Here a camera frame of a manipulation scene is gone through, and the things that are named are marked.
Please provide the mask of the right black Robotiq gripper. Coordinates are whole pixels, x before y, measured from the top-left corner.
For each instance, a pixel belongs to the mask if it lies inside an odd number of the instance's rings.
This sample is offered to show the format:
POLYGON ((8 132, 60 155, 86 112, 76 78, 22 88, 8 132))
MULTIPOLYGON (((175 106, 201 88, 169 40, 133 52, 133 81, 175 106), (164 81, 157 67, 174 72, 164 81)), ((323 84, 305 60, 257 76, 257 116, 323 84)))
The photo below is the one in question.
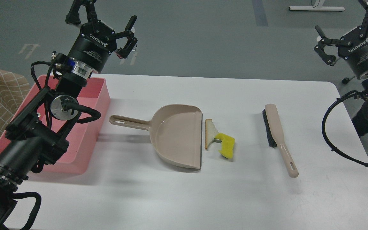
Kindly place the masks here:
POLYGON ((318 37, 314 51, 325 64, 334 66, 338 59, 335 55, 327 54, 324 48, 326 46, 338 47, 338 56, 346 60, 354 75, 358 79, 365 79, 368 77, 368 0, 359 0, 359 4, 365 10, 361 26, 353 28, 340 40, 327 38, 320 26, 316 25, 315 30, 318 37), (366 34, 360 37, 360 32, 366 32, 366 34))

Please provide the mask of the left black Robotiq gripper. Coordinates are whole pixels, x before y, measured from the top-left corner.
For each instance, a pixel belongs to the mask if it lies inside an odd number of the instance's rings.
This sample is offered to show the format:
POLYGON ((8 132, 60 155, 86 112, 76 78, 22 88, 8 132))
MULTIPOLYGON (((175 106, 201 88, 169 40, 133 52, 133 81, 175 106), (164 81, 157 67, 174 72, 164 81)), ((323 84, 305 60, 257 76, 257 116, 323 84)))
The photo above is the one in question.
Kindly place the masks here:
POLYGON ((138 17, 131 16, 125 30, 115 34, 114 29, 102 20, 97 21, 95 3, 96 0, 74 0, 65 22, 69 25, 81 25, 79 11, 82 6, 85 7, 88 22, 80 27, 80 34, 68 57, 81 61, 100 73, 113 51, 119 59, 126 59, 135 48, 137 38, 134 36, 133 27, 138 17), (111 35, 114 35, 114 39, 107 39, 111 35), (120 38, 126 38, 127 41, 124 47, 117 48, 116 40, 120 38))

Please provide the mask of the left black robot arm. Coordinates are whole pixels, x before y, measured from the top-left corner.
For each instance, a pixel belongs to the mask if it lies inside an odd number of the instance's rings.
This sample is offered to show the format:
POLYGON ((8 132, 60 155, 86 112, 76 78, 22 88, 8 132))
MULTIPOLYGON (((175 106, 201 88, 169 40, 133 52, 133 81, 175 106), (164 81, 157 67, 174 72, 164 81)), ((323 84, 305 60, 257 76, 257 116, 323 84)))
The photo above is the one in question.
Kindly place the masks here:
POLYGON ((81 105, 77 97, 93 73, 100 73, 112 53, 126 59, 136 47, 134 24, 129 19, 124 31, 115 32, 98 19, 95 0, 75 0, 65 22, 79 28, 79 35, 67 55, 52 52, 50 61, 31 64, 39 92, 14 116, 5 128, 9 144, 0 153, 0 230, 19 199, 35 198, 23 230, 35 222, 42 203, 37 192, 17 193, 28 173, 40 173, 67 151, 67 136, 73 127, 98 120, 101 113, 81 105))

